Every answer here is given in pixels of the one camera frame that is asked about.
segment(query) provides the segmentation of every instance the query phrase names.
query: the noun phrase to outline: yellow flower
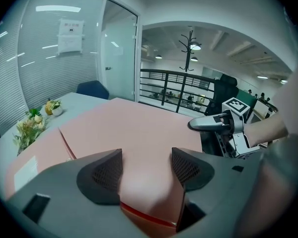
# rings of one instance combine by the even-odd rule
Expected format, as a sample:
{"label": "yellow flower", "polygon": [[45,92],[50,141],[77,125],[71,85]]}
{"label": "yellow flower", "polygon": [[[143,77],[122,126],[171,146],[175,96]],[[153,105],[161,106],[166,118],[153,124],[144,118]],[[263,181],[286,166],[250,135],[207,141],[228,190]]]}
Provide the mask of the yellow flower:
{"label": "yellow flower", "polygon": [[40,123],[38,124],[38,128],[39,128],[39,129],[43,129],[43,127],[44,127],[44,125],[42,124],[42,122],[40,122]]}
{"label": "yellow flower", "polygon": [[38,116],[38,115],[35,115],[34,120],[35,120],[36,123],[40,123],[42,121],[42,117]]}

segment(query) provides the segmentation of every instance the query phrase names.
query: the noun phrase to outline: flower arrangement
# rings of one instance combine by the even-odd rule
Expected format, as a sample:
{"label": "flower arrangement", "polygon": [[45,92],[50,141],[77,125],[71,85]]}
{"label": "flower arrangement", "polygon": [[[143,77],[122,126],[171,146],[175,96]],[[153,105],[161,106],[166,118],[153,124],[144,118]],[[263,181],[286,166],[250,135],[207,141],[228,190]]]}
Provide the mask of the flower arrangement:
{"label": "flower arrangement", "polygon": [[51,110],[57,109],[61,106],[61,101],[51,101]]}
{"label": "flower arrangement", "polygon": [[45,130],[46,120],[37,109],[30,109],[25,112],[27,119],[19,121],[16,128],[20,135],[15,135],[13,142],[18,146],[19,155]]}
{"label": "flower arrangement", "polygon": [[61,101],[50,101],[50,109],[52,110],[53,115],[56,117],[59,116],[63,112]]}

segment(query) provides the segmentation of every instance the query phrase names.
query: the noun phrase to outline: pink tabletop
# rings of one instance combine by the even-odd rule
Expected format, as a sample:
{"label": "pink tabletop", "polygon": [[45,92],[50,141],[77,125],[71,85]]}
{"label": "pink tabletop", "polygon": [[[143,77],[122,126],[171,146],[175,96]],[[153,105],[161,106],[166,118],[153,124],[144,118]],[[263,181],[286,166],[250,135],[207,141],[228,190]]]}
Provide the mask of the pink tabletop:
{"label": "pink tabletop", "polygon": [[66,146],[58,128],[42,136],[42,138],[39,137],[9,166],[5,177],[6,199],[15,193],[14,175],[33,157],[37,162],[38,173],[53,165],[73,159],[72,153]]}
{"label": "pink tabletop", "polygon": [[76,158],[122,148],[121,201],[150,216],[177,222],[183,197],[171,169],[172,147],[202,151],[190,117],[122,99],[87,111],[60,127]]}

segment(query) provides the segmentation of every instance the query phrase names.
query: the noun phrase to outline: poster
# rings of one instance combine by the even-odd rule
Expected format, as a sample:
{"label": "poster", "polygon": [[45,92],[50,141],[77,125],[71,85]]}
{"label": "poster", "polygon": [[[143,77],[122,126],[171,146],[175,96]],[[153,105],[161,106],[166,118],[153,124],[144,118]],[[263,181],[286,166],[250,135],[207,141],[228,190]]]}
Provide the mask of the poster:
{"label": "poster", "polygon": [[82,52],[84,21],[61,19],[58,35],[58,54],[64,52]]}

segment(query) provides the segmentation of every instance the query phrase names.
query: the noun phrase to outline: glass door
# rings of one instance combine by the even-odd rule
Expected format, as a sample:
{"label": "glass door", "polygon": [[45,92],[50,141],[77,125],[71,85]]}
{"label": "glass door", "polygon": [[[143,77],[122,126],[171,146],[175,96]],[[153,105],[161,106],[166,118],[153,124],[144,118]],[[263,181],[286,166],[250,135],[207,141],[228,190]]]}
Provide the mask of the glass door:
{"label": "glass door", "polygon": [[135,100],[135,44],[137,16],[108,0],[101,35],[103,84],[110,99]]}

